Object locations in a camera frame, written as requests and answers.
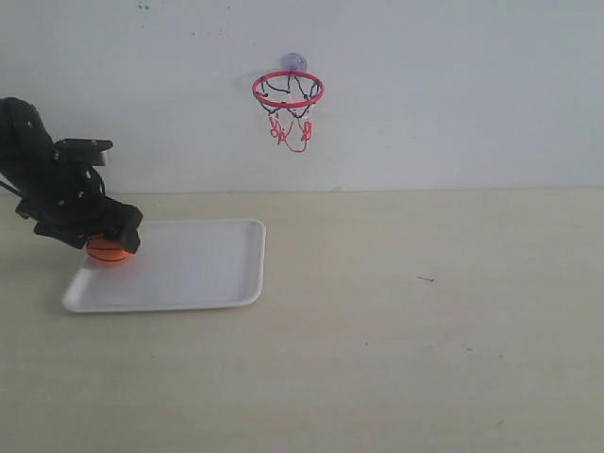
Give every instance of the hoop net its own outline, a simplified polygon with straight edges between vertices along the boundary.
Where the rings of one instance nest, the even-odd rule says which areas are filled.
[[[323,82],[300,71],[278,71],[263,75],[252,91],[268,112],[271,137],[295,153],[306,151],[312,136],[310,112],[323,97]]]

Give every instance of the white wall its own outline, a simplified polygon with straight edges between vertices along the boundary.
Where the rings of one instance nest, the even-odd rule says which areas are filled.
[[[0,3],[0,96],[113,139],[112,191],[604,184],[601,0],[138,5]],[[304,155],[250,94],[293,51],[327,84]]]

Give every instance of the beige table surface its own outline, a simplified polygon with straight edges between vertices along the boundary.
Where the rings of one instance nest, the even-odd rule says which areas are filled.
[[[1,452],[604,451],[603,191],[122,199],[261,219],[262,296],[71,314],[1,197]]]

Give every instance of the mini basketball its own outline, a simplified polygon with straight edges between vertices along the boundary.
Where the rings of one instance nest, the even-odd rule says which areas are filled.
[[[102,237],[90,238],[86,243],[86,253],[105,264],[119,263],[130,256],[117,242]]]

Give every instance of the plastic tray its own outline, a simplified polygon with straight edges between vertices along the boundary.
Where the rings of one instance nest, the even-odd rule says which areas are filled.
[[[240,307],[262,288],[266,228],[257,220],[144,222],[136,255],[114,266],[86,257],[63,297],[67,310]]]

